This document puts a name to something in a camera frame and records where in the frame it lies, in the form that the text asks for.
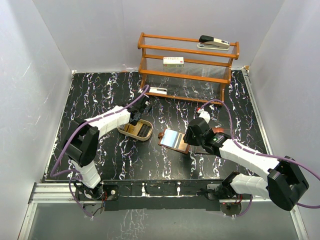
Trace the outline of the gold credit card black stripe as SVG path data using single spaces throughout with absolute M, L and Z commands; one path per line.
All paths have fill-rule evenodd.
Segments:
M 187 152 L 189 145 L 184 141 L 184 133 L 179 133 L 174 148 L 182 153 Z

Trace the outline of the beige oval card tray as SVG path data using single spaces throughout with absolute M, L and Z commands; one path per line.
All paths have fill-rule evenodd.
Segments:
M 117 127 L 119 133 L 139 141 L 147 141 L 153 132 L 153 125 L 146 120 L 140 119 L 136 125 L 130 123 Z

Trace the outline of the brown leather card holder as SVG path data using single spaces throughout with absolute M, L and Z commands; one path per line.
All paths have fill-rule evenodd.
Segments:
M 178 132 L 178 131 L 166 128 L 163 132 L 160 132 L 158 134 L 158 139 L 159 139 L 158 145 L 180 152 L 175 149 L 175 143 L 179 133 L 182 133 L 182 132 Z M 190 145 L 188 145 L 187 152 L 180 152 L 180 153 L 187 154 L 189 152 L 189 148 L 190 148 Z

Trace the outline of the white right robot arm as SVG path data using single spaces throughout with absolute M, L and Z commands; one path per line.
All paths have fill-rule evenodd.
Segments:
M 260 196 L 270 199 L 279 208 L 290 211 L 309 188 L 299 166 L 289 157 L 284 160 L 274 159 L 250 148 L 237 146 L 229 135 L 215 133 L 202 117 L 189 122 L 183 140 L 255 173 L 254 176 L 248 176 L 232 172 L 216 188 L 218 196 L 230 199 L 242 194 Z

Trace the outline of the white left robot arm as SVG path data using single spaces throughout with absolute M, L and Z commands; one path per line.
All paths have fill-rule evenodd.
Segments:
M 80 175 L 79 181 L 91 199 L 99 199 L 104 189 L 94 163 L 100 139 L 125 125 L 136 126 L 141 115 L 150 110 L 150 98 L 141 94 L 131 102 L 116 105 L 96 117 L 73 120 L 63 143 L 62 154 L 71 159 L 75 171 Z

